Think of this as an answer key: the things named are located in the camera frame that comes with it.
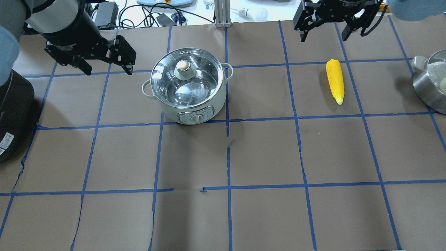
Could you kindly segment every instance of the light bulb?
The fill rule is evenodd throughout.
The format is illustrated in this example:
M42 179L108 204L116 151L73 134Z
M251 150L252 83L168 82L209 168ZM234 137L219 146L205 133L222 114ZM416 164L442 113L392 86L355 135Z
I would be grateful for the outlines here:
M246 16L254 21L262 22L268 20L268 11L264 8L242 8L238 12L241 16Z

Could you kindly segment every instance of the corn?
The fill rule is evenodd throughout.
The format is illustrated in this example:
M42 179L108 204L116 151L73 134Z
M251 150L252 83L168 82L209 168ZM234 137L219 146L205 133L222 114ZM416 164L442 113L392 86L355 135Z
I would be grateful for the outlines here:
M382 11L384 11L384 6L386 6L386 4L385 3L382 3L381 5L380 5L380 9L378 10L379 12L382 12ZM386 10L386 13L390 13L391 11L390 11L390 7L387 7L387 10Z
M338 105L342 105L345 91L341 63L336 59L332 59L327 62L325 70L327 71L327 78L328 83L330 84L331 94L336 100L336 103L338 103Z

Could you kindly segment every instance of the cooking pot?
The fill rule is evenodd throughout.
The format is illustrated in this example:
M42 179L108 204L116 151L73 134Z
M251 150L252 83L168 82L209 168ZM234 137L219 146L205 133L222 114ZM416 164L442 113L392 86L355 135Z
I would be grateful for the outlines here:
M226 77L223 67L231 70ZM228 63L198 48L174 50L161 58L142 85L147 97L158 100L164 114L185 125L213 118L226 100L226 83L234 75ZM145 92L150 84L153 95Z
M416 72L413 87L417 95L432 109L446 114L446 50L430 58L416 56L412 66Z

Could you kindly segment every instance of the table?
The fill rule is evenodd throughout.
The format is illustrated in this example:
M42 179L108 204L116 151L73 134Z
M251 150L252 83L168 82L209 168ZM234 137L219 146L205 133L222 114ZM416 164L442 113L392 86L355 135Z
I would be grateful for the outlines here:
M116 4L119 7L119 10L122 10L125 5L125 0L115 0ZM263 7L268 10L269 16L268 21L278 21L278 20L292 20L294 14L296 13L299 0L291 0L290 2L278 3L276 0L231 0L231 8L259 8ZM127 6L136 5L136 0L128 0ZM207 10L206 5L203 0L194 0L193 4L189 7L183 8L186 11L193 12L200 16L203 16L209 20L213 20L214 18L214 10ZM175 12L175 10L171 9L161 9L155 8L157 12L165 13L169 18ZM183 15L187 19L187 25L206 25L209 24L208 21L196 17L194 15L183 13ZM140 8L133 7L124 12L122 19L130 19L135 22L135 24L140 23L144 15ZM232 22L250 22L246 18L241 17L240 15L232 12L231 13L231 21Z
M444 249L446 116L420 102L409 63L444 49L445 23L389 16L346 42L331 23L305 43L292 21L119 30L132 76L103 62L85 76L22 37L14 69L43 109L0 167L0 250ZM186 46L235 69L225 107L194 126L140 90Z

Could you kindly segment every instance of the label sticker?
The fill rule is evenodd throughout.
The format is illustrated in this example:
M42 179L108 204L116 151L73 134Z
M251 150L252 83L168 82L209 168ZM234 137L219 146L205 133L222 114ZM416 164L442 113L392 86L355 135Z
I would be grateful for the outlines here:
M13 139L14 135L6 133L5 136L3 137L3 140L0 142L0 147L3 149L8 149Z

